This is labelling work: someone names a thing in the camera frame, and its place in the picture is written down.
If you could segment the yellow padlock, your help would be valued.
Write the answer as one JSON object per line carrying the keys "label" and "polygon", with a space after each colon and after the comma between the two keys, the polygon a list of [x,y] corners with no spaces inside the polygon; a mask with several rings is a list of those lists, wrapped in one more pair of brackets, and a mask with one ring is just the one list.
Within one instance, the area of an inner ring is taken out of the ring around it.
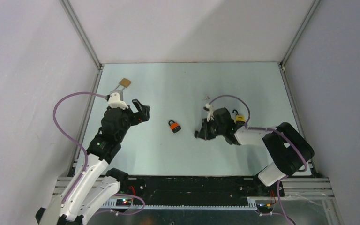
{"label": "yellow padlock", "polygon": [[232,113],[234,114],[234,122],[236,125],[244,125],[246,123],[245,116],[239,114],[236,109],[233,109]]}

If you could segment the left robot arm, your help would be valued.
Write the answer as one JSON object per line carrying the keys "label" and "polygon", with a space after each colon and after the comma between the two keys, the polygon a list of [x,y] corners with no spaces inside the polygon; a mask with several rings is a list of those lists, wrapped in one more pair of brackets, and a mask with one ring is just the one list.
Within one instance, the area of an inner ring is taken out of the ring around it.
{"label": "left robot arm", "polygon": [[128,174],[115,168],[107,171],[97,188],[93,185],[121,149],[129,128],[150,118],[148,105],[141,104],[138,99],[133,99],[132,103],[136,112],[121,100],[109,101],[101,127],[86,150],[83,167],[48,208],[38,210],[39,225],[85,225],[111,196],[129,191]]}

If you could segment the orange black padlock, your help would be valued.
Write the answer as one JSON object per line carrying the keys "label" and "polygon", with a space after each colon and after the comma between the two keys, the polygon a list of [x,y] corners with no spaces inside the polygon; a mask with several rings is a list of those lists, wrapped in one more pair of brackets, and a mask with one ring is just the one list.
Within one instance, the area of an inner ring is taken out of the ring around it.
{"label": "orange black padlock", "polygon": [[173,120],[169,120],[169,121],[168,121],[168,125],[169,125],[170,130],[171,130],[174,134],[177,133],[177,132],[179,132],[179,131],[181,130],[181,126],[180,126],[177,122],[175,122],[175,121],[173,121]]}

